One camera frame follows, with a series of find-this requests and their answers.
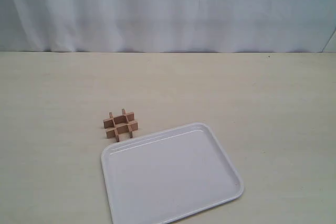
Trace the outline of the notched wooden piece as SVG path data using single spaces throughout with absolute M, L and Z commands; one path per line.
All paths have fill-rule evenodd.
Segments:
M 113 113 L 112 112 L 109 112 L 109 117 L 110 117 L 110 120 L 111 120 L 112 126 L 113 126 L 114 138 L 116 139 L 116 142 L 120 142 L 118 129 L 116 128 L 116 123 L 114 121 L 114 117 L 113 117 Z
M 138 126 L 137 121 L 130 122 L 128 124 L 122 123 L 120 125 L 117 125 L 116 127 L 107 128 L 106 137 L 118 139 L 120 134 L 129 133 L 131 135 L 130 137 L 132 138 L 133 137 L 132 132 L 138 129 L 139 129 L 139 126 Z
M 128 117 L 129 122 L 134 121 L 134 119 L 135 119 L 135 117 L 134 117 L 134 113 L 127 113 L 126 116 Z M 115 116 L 115 117 L 114 117 L 114 121 L 115 121 L 116 126 L 117 126 L 118 124 L 125 123 L 125 120 L 124 120 L 124 116 L 123 116 L 123 115 Z M 103 127 L 104 127 L 105 129 L 113 127 L 110 118 L 103 120 Z
M 130 122 L 129 122 L 128 117 L 126 116 L 125 108 L 122 108 L 122 115 L 124 116 L 125 123 L 127 124 L 128 132 L 129 132 L 129 136 L 130 136 L 130 138 L 133 138 L 132 127 L 131 127 L 131 125 L 130 125 Z

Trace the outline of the white plastic tray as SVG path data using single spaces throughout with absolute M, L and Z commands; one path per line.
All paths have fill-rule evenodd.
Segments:
M 244 192 L 237 169 L 201 122 L 113 143 L 101 164 L 113 223 L 171 223 Z

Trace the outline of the white backdrop curtain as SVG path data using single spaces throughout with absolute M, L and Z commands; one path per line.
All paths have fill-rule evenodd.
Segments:
M 335 52 L 335 0 L 1 0 L 1 50 Z

